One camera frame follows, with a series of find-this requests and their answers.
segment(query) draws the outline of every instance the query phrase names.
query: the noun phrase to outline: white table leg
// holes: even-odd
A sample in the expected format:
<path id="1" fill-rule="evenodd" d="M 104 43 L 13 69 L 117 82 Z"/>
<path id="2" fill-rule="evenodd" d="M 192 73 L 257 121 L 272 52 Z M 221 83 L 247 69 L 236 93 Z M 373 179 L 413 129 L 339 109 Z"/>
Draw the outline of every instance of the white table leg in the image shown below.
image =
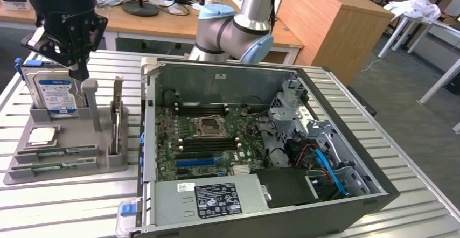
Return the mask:
<path id="1" fill-rule="evenodd" d="M 289 48 L 289 52 L 287 53 L 287 56 L 284 58 L 284 62 L 283 62 L 284 64 L 293 65 L 299 51 L 300 51 L 300 48 Z"/>
<path id="2" fill-rule="evenodd" d="M 453 131 L 460 134 L 460 123 L 455 125 L 455 127 L 452 128 Z"/>
<path id="3" fill-rule="evenodd" d="M 107 50 L 116 51 L 117 33 L 105 31 L 104 37 L 105 37 L 105 48 L 107 48 Z"/>
<path id="4" fill-rule="evenodd" d="M 436 84 L 431 87 L 428 92 L 424 94 L 421 99 L 419 100 L 420 104 L 425 104 L 428 99 L 433 96 L 433 94 L 440 90 L 440 88 L 451 81 L 451 79 L 457 75 L 460 72 L 460 59 L 455 62 L 451 69 L 445 72 L 443 77 L 437 80 Z"/>
<path id="5" fill-rule="evenodd" d="M 397 35 L 400 34 L 401 30 L 404 29 L 404 26 L 408 23 L 408 20 L 409 20 L 408 17 L 403 17 L 400 25 L 397 26 L 396 30 L 393 31 L 393 34 L 391 35 L 389 40 L 387 41 L 385 46 L 383 47 L 383 49 L 379 53 L 379 56 L 377 56 L 379 59 L 383 59 L 385 57 L 387 51 L 388 51 L 393 41 L 396 40 Z"/>
<path id="6" fill-rule="evenodd" d="M 427 26 L 427 28 L 425 28 L 424 31 L 421 32 L 419 38 L 417 38 L 416 41 L 413 42 L 413 44 L 412 44 L 412 46 L 411 46 L 411 48 L 409 48 L 409 50 L 408 50 L 408 53 L 412 53 L 412 51 L 415 50 L 415 48 L 416 48 L 416 46 L 417 46 L 420 40 L 421 40 L 421 39 L 424 38 L 424 36 L 427 35 L 427 33 L 428 33 L 429 29 L 432 28 L 432 26 L 433 26 L 433 24 L 429 24 L 429 25 Z"/>
<path id="7" fill-rule="evenodd" d="M 409 32 L 412 32 L 412 29 L 413 29 L 416 23 L 417 23 L 416 21 L 412 21 L 412 23 L 409 24 L 408 29 L 407 29 L 407 30 L 404 31 L 404 33 L 403 33 L 403 36 L 400 37 L 399 41 L 396 42 L 396 44 L 395 44 L 393 47 L 391 48 L 393 51 L 396 51 L 396 50 L 399 49 L 399 47 L 400 47 L 400 45 L 401 45 L 401 43 L 403 43 L 405 37 L 408 36 Z"/>

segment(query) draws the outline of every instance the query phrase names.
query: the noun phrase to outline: hard drive label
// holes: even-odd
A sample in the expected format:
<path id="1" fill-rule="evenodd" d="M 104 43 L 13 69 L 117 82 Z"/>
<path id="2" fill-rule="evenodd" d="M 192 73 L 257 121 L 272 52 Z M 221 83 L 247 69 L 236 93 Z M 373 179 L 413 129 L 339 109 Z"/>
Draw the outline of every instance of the hard drive label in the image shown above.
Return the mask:
<path id="1" fill-rule="evenodd" d="M 196 186 L 195 196 L 201 219 L 243 213 L 235 183 Z"/>
<path id="2" fill-rule="evenodd" d="M 77 103 L 75 96 L 69 93 L 71 81 L 40 80 L 39 84 L 47 109 L 59 114 L 73 113 L 77 110 Z"/>

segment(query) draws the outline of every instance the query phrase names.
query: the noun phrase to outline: hard drive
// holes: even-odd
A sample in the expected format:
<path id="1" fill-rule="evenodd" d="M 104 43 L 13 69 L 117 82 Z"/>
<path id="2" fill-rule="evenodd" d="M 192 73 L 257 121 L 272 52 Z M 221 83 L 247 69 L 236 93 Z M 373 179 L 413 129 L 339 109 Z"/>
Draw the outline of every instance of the hard drive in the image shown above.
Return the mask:
<path id="1" fill-rule="evenodd" d="M 87 107 L 81 82 L 68 76 L 59 64 L 28 61 L 21 66 L 35 109 L 47 109 L 52 118 L 77 117 L 77 108 Z"/>

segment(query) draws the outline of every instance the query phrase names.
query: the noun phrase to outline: barcode sticker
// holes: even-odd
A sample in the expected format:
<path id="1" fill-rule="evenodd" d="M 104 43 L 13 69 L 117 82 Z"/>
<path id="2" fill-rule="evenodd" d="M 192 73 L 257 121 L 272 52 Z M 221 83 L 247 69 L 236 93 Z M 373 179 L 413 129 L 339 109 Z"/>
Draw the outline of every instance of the barcode sticker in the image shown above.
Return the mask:
<path id="1" fill-rule="evenodd" d="M 177 184 L 177 192 L 193 191 L 193 190 L 195 190 L 195 183 L 179 183 Z"/>

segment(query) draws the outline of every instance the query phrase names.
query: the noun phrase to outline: light blue joint cap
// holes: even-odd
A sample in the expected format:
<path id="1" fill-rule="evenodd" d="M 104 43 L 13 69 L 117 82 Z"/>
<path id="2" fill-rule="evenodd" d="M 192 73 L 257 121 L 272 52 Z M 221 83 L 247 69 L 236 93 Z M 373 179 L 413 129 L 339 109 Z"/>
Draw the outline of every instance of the light blue joint cap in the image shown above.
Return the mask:
<path id="1" fill-rule="evenodd" d="M 273 36 L 271 34 L 267 34 L 244 52 L 240 61 L 247 64 L 257 64 L 265 58 L 272 46 Z"/>
<path id="2" fill-rule="evenodd" d="M 200 10 L 199 19 L 216 19 L 233 16 L 236 14 L 235 8 L 228 5 L 208 4 Z"/>

